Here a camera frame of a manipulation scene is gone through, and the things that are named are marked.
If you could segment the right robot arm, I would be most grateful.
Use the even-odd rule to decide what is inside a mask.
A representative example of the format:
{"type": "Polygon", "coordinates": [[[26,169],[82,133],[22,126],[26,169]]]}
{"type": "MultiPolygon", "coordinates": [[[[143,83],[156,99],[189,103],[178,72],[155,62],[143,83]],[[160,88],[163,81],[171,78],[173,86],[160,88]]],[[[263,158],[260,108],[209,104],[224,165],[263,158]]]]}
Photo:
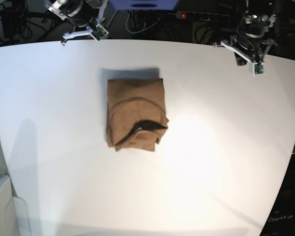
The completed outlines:
{"type": "Polygon", "coordinates": [[[62,45],[77,37],[89,36],[97,42],[108,38],[109,32],[102,26],[107,0],[101,0],[98,7],[90,5],[89,0],[47,0],[45,3],[50,12],[79,29],[64,33],[62,45]]]}

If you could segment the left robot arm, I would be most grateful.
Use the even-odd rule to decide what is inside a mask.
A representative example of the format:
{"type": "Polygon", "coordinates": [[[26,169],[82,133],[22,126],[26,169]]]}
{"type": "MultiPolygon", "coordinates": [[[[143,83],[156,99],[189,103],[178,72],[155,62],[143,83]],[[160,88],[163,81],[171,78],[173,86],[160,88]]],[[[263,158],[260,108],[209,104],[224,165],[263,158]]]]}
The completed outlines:
{"type": "Polygon", "coordinates": [[[253,76],[265,74],[265,57],[272,46],[277,46],[274,39],[265,38],[276,21],[274,5],[273,0],[247,0],[235,33],[213,43],[216,48],[232,51],[237,65],[247,65],[253,76]]]}

